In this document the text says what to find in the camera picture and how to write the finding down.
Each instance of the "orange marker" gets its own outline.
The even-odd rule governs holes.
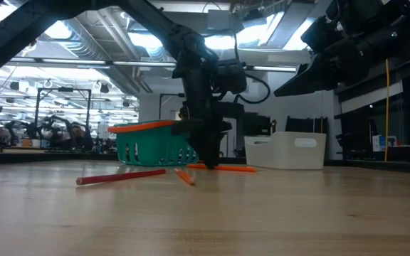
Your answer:
[[[194,178],[192,178],[191,176],[189,176],[187,173],[185,173],[184,171],[175,168],[175,173],[182,178],[184,181],[186,181],[189,185],[195,185],[194,182]]]
[[[204,164],[188,164],[188,168],[195,168],[195,169],[206,169]],[[221,171],[245,171],[245,172],[256,172],[256,168],[253,167],[244,167],[244,166],[215,166],[215,170]]]

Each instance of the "red marker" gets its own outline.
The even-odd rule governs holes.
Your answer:
[[[87,185],[108,181],[122,181],[130,178],[142,178],[153,175],[165,174],[167,170],[155,170],[155,171],[141,171],[136,173],[127,173],[127,174],[113,174],[113,175],[104,175],[104,176],[93,176],[93,177],[80,177],[75,181],[77,185]]]

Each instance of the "plastic bin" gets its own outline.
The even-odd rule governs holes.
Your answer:
[[[272,169],[322,169],[326,134],[275,132],[245,137],[246,163]]]
[[[175,121],[162,120],[132,124],[116,124],[108,131],[117,135],[118,159],[137,166],[178,166],[199,160],[189,146],[188,134],[170,133]]]

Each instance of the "ceiling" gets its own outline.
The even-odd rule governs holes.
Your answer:
[[[250,65],[289,65],[309,61],[309,54],[302,50],[306,45],[301,42],[302,31],[320,15],[323,15],[331,0],[316,1],[249,1],[249,0],[217,0],[205,1],[150,1],[174,22],[190,26],[200,33],[213,32],[222,23],[226,26],[241,26],[241,20],[250,10],[258,9],[263,18],[258,19],[265,24],[254,25],[238,33],[239,55],[242,61]],[[0,5],[0,20],[8,16],[20,1],[6,0]],[[220,35],[207,39],[206,44],[214,48],[223,59],[233,57],[233,39],[230,35]],[[79,16],[55,23],[37,40],[34,47],[27,47],[19,56],[31,58],[61,58],[81,60],[150,60],[174,61],[157,43],[149,31],[130,18],[118,7],[110,7],[100,11],[86,11]],[[80,89],[91,89],[93,101],[91,108],[94,123],[99,120],[121,122],[136,120],[138,112],[137,98],[145,93],[178,93],[182,92],[181,80],[170,78],[172,69],[167,68],[132,68],[105,67],[93,68],[80,65],[18,65],[11,63],[0,69],[0,105],[5,106],[4,113],[20,112],[25,107],[30,119],[36,104],[37,88],[62,86]],[[20,90],[12,90],[11,82],[19,82]],[[109,93],[101,93],[100,86],[108,84]],[[246,97],[251,97],[248,90]],[[17,96],[15,103],[7,103],[10,96]],[[66,95],[64,92],[52,92],[46,97],[42,107],[59,108],[54,102],[68,99],[63,108],[83,109],[86,107],[80,92]],[[130,107],[123,107],[124,100],[129,100]],[[110,115],[99,112],[109,110]],[[118,110],[122,115],[110,110]]]

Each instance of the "white storage bin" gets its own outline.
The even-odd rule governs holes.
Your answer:
[[[245,137],[246,163],[273,169],[322,169],[326,134],[275,132]]]

